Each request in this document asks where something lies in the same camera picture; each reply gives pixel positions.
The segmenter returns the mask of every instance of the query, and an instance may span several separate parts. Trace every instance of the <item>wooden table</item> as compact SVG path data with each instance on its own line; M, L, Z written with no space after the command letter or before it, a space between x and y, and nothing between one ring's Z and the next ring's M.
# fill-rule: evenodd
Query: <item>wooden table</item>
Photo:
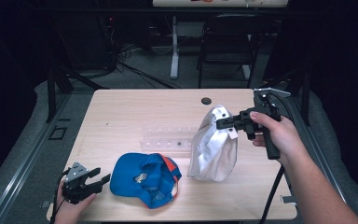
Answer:
M212 100L201 103L203 97ZM75 161L89 169L101 167L91 182L112 173L118 158L127 152L145 151L145 128L177 127L198 129L207 112L217 104L237 115L253 107L252 90L103 90L96 91L79 130L65 167ZM204 221L260 219L272 183L280 168L267 159L266 150L254 147L246 134L239 132L238 160L223 182L201 182L187 177L189 149L172 152L162 149L178 164L183 175L177 198L158 209L147 209L137 198L111 193L103 186L94 203L85 211L85 221ZM268 213L268 219L292 219L296 209L283 203L290 196L283 178ZM51 207L47 217L50 218Z

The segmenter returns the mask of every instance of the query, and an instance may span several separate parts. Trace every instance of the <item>table leg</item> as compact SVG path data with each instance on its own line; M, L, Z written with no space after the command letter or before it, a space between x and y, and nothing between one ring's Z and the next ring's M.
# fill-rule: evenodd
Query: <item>table leg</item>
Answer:
M176 17L173 17L172 20L172 64L171 64L171 79L178 78L178 67L179 67L179 53L178 53L178 35L177 35L177 23Z
M251 69L249 67L249 65L243 65L242 66L242 72L243 72L243 77L245 78L245 80L249 80L249 77L251 75Z

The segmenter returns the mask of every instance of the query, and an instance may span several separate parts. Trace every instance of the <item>blue baseball cap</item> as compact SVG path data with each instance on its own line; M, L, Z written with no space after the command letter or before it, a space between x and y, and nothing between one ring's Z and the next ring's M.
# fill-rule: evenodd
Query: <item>blue baseball cap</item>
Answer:
M161 154L126 153L113 170L110 190L118 196L138 197L148 208L158 208L176 196L179 167Z

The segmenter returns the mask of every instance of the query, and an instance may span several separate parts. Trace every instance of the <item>black cable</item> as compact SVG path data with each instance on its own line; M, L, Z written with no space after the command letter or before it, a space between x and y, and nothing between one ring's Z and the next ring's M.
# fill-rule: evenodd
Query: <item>black cable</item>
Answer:
M289 119L293 123L295 123L292 111L289 109L289 107L287 106L287 104L283 100L283 98L280 95L277 95L277 94L272 93L272 92L267 94L267 96L269 96L269 95L274 96L275 98L277 98L282 103L284 109L287 112L287 115L288 115ZM268 196L268 199L267 199L267 202L266 202L266 206L264 207L263 216L261 217L260 222L259 222L260 224L263 224L267 219L267 215L269 214L269 208L271 207L272 199L274 198L275 192L277 191L278 185L281 182L283 174L284 174L284 167L281 165L281 168L279 169L279 171L277 173L277 176L275 177L274 184L272 185L271 192L269 193L269 196Z
M53 212L51 213L51 218L50 218L50 223L51 224L53 224L55 222L55 217L56 217L57 212L58 212L58 209L57 209L57 196L58 196L58 190L59 190L59 187L60 187L60 183L61 183L62 178L65 175L68 175L69 170L70 170L70 168L67 169L66 171L64 171L61 174L60 178L58 178L58 180L57 180L57 185L56 185L56 189L54 191L54 197L53 197Z
M286 112L287 112L287 116L289 117L289 119L290 119L293 123L295 123L294 118L293 118L292 111L289 109L289 107L287 106L287 104L284 102L283 98L282 98L280 95L277 95L277 94L272 93L272 92L267 93L267 95L272 95L272 96L276 97L276 98L282 103L284 109L285 109Z
M299 70L300 70L299 68L295 68L292 71L284 74L283 76L277 77L277 78L273 79L272 81L270 81L270 82L258 87L258 89L263 89L263 88L267 88L267 87L273 87L273 86L277 85L278 83L284 81L285 79L291 77L292 75L294 75Z
M62 199L62 201L61 201L60 205L58 205L58 208L57 208L57 210L56 210L56 214L58 213L58 210L60 210L61 205L63 204L63 202L65 202L65 198L64 198L64 199Z
M152 86L154 89L156 89L157 87L155 85L153 85L153 83L151 83L149 80L147 80L145 77L140 76L141 79L143 79L145 82L149 83L150 86Z
M152 77L152 76L148 75L148 74L145 73L145 72L142 72L142 71L140 71L140 70L138 70L138 69L136 69L136 68L133 68L133 67L131 67L131 66L129 66L129 65L124 64L123 62L118 62L118 63L121 64L125 69L128 69L129 71L132 71L133 73L137 74L138 76L147 77L147 78L149 78L149 79L151 79L151 80L157 82L158 84L160 84L160 85L162 85L162 86L165 86L165 87L167 87L167 88L169 88L169 89L180 88L180 87L179 87L178 85L176 85L176 84L173 84L173 83L171 83L171 82L166 82L166 81L161 80L161 79L156 78L156 77Z

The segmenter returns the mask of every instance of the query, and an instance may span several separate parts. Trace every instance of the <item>black curtain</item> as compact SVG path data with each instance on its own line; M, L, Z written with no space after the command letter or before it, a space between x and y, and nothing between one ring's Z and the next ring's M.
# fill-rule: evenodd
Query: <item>black curtain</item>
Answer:
M341 159L358 184L358 1L290 1L289 10L326 16L282 22L265 78L308 69L310 88L320 97L337 134Z
M358 3L332 37L318 55L311 88L321 98L337 134L341 159L358 184Z
M32 115L34 87L47 79L53 55L64 55L46 18L26 15L20 5L0 1L0 166Z

